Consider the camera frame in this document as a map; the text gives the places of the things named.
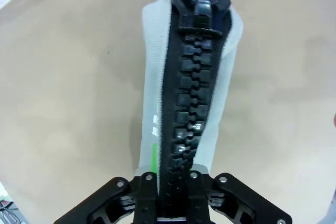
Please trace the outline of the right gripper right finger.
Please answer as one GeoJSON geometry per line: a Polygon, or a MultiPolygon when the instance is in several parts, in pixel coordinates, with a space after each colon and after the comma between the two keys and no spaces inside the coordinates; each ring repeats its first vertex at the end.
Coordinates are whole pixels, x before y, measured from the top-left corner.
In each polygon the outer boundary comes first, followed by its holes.
{"type": "Polygon", "coordinates": [[[187,223],[213,223],[209,209],[231,223],[292,223],[292,217],[229,173],[212,178],[195,165],[187,180],[187,223]]]}

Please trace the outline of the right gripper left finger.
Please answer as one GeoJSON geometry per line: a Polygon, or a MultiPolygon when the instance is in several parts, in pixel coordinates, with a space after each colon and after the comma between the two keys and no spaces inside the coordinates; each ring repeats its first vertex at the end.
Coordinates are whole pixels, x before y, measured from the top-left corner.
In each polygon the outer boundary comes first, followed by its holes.
{"type": "Polygon", "coordinates": [[[130,214],[133,223],[157,223],[157,152],[153,144],[151,165],[142,167],[131,181],[111,179],[55,223],[118,223],[130,214]]]}

